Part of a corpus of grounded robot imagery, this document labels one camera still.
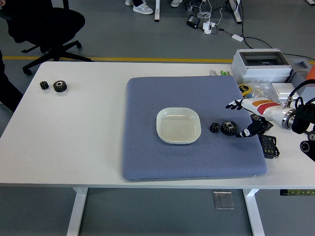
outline shoe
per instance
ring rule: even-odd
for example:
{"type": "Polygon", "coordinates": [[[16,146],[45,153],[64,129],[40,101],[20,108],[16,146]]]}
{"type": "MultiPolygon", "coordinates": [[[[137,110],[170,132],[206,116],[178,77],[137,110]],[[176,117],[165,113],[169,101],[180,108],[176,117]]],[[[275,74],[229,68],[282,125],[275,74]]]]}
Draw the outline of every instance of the shoe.
{"type": "Polygon", "coordinates": [[[182,1],[183,1],[183,0],[173,0],[173,1],[171,2],[171,6],[172,6],[172,7],[178,7],[179,4],[180,4],[182,1]]]}
{"type": "Polygon", "coordinates": [[[125,4],[126,4],[126,6],[133,6],[133,1],[132,0],[126,0],[125,4]]]}
{"type": "Polygon", "coordinates": [[[134,12],[141,13],[144,15],[150,15],[153,13],[153,10],[147,6],[146,3],[143,3],[139,6],[133,6],[132,9],[134,12]]]}

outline table leg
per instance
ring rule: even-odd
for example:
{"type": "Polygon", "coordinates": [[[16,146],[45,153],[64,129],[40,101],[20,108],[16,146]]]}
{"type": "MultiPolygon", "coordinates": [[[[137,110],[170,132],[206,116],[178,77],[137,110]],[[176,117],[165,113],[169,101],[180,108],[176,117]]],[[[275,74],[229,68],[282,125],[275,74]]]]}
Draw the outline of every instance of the table leg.
{"type": "Polygon", "coordinates": [[[259,189],[243,189],[247,212],[250,218],[252,234],[254,236],[264,236],[265,232],[262,227],[259,210],[255,198],[255,193],[258,192],[259,189]]]}
{"type": "Polygon", "coordinates": [[[77,192],[73,204],[67,236],[78,236],[88,188],[73,188],[77,192]]]}
{"type": "Polygon", "coordinates": [[[154,15],[154,21],[159,21],[159,2],[160,0],[156,1],[156,11],[154,15]]]}
{"type": "Polygon", "coordinates": [[[240,5],[241,0],[229,0],[229,3],[231,5],[232,9],[237,8],[237,10],[234,12],[234,17],[235,17],[236,23],[240,24],[242,22],[242,19],[241,19],[241,15],[240,15],[238,6],[240,5]]]}

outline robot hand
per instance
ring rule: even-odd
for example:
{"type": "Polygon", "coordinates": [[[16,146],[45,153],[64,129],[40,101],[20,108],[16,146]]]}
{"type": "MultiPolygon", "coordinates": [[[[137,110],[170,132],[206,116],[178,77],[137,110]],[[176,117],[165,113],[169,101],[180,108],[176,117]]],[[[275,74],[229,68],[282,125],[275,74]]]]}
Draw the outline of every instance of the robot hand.
{"type": "Polygon", "coordinates": [[[234,100],[233,102],[230,102],[225,108],[231,108],[231,110],[237,108],[238,110],[240,110],[242,108],[242,101],[243,99],[234,100]]]}
{"type": "Polygon", "coordinates": [[[279,103],[264,97],[234,100],[226,108],[232,110],[244,108],[262,117],[262,119],[253,122],[241,133],[236,134],[236,137],[251,137],[259,133],[266,127],[266,123],[269,120],[274,120],[277,125],[284,129],[290,129],[293,122],[290,118],[295,114],[295,109],[283,108],[279,103]]]}

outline black gear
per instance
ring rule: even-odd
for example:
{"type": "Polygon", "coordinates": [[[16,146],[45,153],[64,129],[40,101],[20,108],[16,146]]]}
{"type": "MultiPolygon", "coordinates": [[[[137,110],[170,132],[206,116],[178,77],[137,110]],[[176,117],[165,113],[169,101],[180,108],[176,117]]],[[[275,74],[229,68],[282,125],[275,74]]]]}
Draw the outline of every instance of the black gear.
{"type": "Polygon", "coordinates": [[[49,85],[48,85],[47,81],[42,81],[42,82],[39,83],[39,85],[41,86],[41,88],[43,90],[46,90],[46,89],[49,88],[49,85]]]}
{"type": "Polygon", "coordinates": [[[235,135],[237,131],[237,124],[231,120],[226,120],[221,125],[221,131],[227,136],[235,135]]]}
{"type": "Polygon", "coordinates": [[[216,122],[213,122],[211,125],[210,125],[210,131],[212,133],[218,133],[218,131],[220,130],[220,125],[219,123],[216,123],[216,122]]]}
{"type": "Polygon", "coordinates": [[[54,82],[53,86],[56,92],[63,92],[67,89],[67,84],[63,80],[58,80],[54,82]]]}

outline white bowl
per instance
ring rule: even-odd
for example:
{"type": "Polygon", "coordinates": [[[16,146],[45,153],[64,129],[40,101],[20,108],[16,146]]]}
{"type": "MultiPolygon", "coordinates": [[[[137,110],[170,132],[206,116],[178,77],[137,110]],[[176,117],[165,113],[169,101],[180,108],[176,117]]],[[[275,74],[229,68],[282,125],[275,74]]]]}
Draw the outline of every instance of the white bowl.
{"type": "Polygon", "coordinates": [[[191,144],[201,134],[199,116],[189,108],[165,108],[157,115],[157,134],[169,144],[191,144]]]}

